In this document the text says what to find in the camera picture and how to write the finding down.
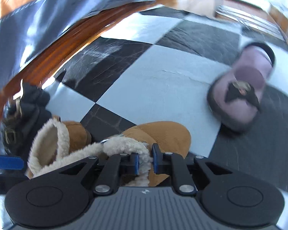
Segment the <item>black circular cover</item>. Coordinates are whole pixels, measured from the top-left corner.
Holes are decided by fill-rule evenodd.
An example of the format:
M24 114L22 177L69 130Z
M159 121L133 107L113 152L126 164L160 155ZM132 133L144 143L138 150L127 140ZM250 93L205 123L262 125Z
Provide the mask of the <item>black circular cover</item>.
M219 176L204 189L201 202L217 220L239 227L277 223L284 208L277 188L248 175Z
M12 187L6 194L5 208L14 223L53 228L73 221L88 202L86 189L70 177L41 176Z

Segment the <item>black bow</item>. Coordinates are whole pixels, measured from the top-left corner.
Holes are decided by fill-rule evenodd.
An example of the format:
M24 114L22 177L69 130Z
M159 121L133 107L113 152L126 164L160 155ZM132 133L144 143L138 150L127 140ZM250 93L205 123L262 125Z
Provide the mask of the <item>black bow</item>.
M225 103L229 103L235 99L245 99L249 104L260 110L259 102L255 94L254 88L250 85L250 90L236 88L233 83L228 85L228 91L225 96Z

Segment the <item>silver screw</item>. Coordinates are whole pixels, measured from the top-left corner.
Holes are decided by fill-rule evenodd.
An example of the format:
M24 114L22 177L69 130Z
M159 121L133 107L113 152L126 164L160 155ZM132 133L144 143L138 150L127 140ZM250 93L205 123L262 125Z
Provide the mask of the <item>silver screw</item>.
M181 185L179 190L184 193L191 193L194 191L194 187L191 185Z
M108 185L98 185L95 190L99 193L106 193L110 191L110 187Z

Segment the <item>black floor tile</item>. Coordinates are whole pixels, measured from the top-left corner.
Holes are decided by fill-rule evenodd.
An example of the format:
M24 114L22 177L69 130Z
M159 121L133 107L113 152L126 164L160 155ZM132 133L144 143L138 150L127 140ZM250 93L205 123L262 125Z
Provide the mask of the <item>black floor tile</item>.
M177 10L170 7L159 7L155 9L150 9L146 11L141 11L140 14L145 16L163 16L183 19L189 12L184 10Z
M193 53L231 65L238 53L239 35L217 27L183 21L156 45Z
M135 126L134 123L98 104L90 109L81 120L81 124L92 134L95 142L100 142L107 137L120 134L124 130Z
M209 158L288 192L288 97L268 86L261 108L244 134L222 126Z
M250 38L253 38L257 41L266 41L266 42L270 42L278 47L281 47L283 48L285 51L288 52L288 45L285 41L281 40L281 39L278 39L272 35L267 35L267 34L264 34L264 33L260 33L258 31L255 31L255 30L252 30L252 29L248 29L246 27L244 27L242 29L242 34L244 36L247 36L247 37L250 37Z
M151 44L99 37L55 75L65 85L97 102Z

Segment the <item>checkered floor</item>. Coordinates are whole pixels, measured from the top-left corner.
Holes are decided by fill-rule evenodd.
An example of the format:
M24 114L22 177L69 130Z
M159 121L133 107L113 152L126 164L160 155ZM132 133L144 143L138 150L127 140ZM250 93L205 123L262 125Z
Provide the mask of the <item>checkered floor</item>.
M254 40L268 43L276 63L260 117L250 131L233 135L213 117L206 94ZM51 94L47 109L62 120L80 121L96 141L136 124L179 122L191 133L190 152L288 192L288 46L279 39L159 7L134 13L103 33L55 79L45 88Z

